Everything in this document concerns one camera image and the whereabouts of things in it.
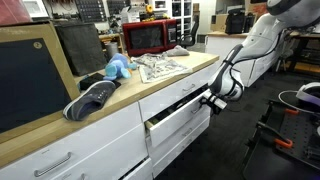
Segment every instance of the wooden countertop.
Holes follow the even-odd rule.
[[[190,56],[173,57],[172,59],[192,68],[193,72],[196,72],[219,60],[219,56],[190,52]],[[0,167],[53,143],[54,141],[61,139],[95,121],[98,121],[102,117],[108,116],[109,114],[122,109],[188,75],[190,74],[178,75],[158,82],[143,84],[141,82],[139,71],[135,70],[133,71],[133,75],[130,79],[120,79],[119,82],[122,85],[114,92],[105,106],[100,111],[89,115],[89,117],[84,121],[67,121],[64,118],[61,118],[50,124],[1,143]],[[78,83],[81,79],[82,77],[77,77],[75,78],[75,82]]]
[[[228,35],[224,32],[213,31],[213,32],[209,32],[207,35],[209,37],[246,38],[248,33]]]

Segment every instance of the black chair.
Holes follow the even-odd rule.
[[[194,16],[194,25],[192,27],[191,33],[182,34],[180,36],[179,45],[183,48],[187,46],[193,46],[196,43],[196,35],[199,28],[199,16]]]

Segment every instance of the machine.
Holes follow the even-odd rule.
[[[312,32],[320,23],[319,0],[268,0],[267,9],[269,14],[259,18],[245,41],[230,51],[210,78],[203,104],[222,110],[227,101],[239,100],[244,86],[235,64],[267,56],[292,31]]]

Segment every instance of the cloth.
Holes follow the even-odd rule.
[[[150,83],[170,78],[179,74],[192,73],[192,69],[170,59],[165,53],[161,55],[144,54],[131,58],[139,64],[139,72],[143,83]]]
[[[173,49],[170,49],[166,52],[164,52],[168,57],[173,57],[173,56],[189,56],[189,51],[184,49],[183,47],[177,45]]]

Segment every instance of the dark floor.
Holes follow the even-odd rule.
[[[297,90],[309,77],[267,72],[247,88],[238,103],[211,119],[209,128],[180,154],[156,180],[243,179],[242,161],[246,140],[265,112],[268,99],[277,99],[283,90]]]

